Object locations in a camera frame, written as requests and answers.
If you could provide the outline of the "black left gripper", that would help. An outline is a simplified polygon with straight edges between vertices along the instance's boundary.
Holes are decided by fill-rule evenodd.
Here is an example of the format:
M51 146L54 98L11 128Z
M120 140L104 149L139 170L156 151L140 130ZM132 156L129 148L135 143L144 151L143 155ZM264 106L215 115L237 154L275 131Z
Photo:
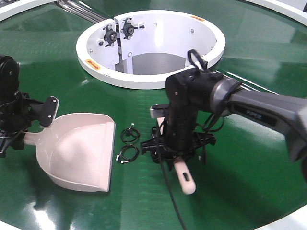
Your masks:
M24 149L25 132L34 120L39 119L41 127L49 127L57 114L59 99L50 96L43 103L31 99L28 93L16 92L9 101L0 102L0 156L6 157L6 150Z

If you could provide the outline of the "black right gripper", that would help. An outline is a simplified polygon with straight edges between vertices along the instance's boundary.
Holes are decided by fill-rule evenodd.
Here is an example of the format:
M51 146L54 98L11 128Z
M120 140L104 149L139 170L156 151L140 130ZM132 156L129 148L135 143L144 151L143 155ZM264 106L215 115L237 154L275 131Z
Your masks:
M157 150L162 150L162 160L172 170L174 158L181 156L185 162L195 156L196 149L214 145L216 138L211 133L196 132L198 110L193 106L175 108L170 104L156 104L150 107L152 118L164 117L162 137L158 137L158 125L152 127L152 137L141 143L141 154L150 153L155 163L160 163Z

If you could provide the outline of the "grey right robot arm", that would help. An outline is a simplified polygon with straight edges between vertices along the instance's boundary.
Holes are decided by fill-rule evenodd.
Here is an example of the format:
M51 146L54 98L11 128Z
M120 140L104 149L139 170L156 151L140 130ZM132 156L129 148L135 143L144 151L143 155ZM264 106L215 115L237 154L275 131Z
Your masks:
M212 126L223 116L238 114L284 135L292 162L301 161L307 173L307 101L243 89L241 83L219 72L188 69L165 81L168 104L154 105L152 117L163 118L163 128L141 143L154 162L166 160L172 168L181 157L190 160L195 150L214 144Z

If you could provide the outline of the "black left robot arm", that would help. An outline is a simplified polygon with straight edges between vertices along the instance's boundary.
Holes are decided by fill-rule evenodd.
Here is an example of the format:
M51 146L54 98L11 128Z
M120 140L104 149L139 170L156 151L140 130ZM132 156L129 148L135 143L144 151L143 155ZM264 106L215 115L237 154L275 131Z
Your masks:
M6 149L24 148L24 137L35 120L45 128L55 119L59 100L50 96L45 102L31 99L19 90L19 64L10 56L0 56L0 156Z

